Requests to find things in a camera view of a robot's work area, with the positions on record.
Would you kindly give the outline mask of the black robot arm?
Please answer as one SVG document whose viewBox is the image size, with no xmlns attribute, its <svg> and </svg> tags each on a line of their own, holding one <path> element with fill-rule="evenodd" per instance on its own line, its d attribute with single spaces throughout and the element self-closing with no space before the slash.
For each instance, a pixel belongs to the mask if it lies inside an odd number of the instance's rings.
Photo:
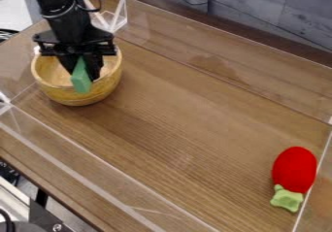
<svg viewBox="0 0 332 232">
<path fill-rule="evenodd" d="M 40 15 L 51 27 L 32 36 L 43 56 L 56 56 L 71 75 L 79 61 L 83 61 L 87 78 L 96 81 L 104 66 L 104 56 L 118 54 L 112 32 L 92 24 L 90 9 L 84 0 L 36 0 Z"/>
</svg>

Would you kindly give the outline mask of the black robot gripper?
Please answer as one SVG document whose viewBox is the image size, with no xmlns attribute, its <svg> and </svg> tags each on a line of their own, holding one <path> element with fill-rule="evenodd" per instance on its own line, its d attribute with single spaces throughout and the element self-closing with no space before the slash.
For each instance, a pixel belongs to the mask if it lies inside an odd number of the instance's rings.
<svg viewBox="0 0 332 232">
<path fill-rule="evenodd" d="M 98 80 L 104 66 L 103 55 L 118 54 L 114 34 L 92 24 L 88 14 L 44 16 L 44 18 L 50 29 L 32 36 L 32 41 L 39 44 L 42 52 L 46 55 L 68 54 L 59 55 L 58 58 L 70 74 L 79 59 L 76 54 L 100 53 L 83 56 L 88 77 L 91 81 Z"/>
</svg>

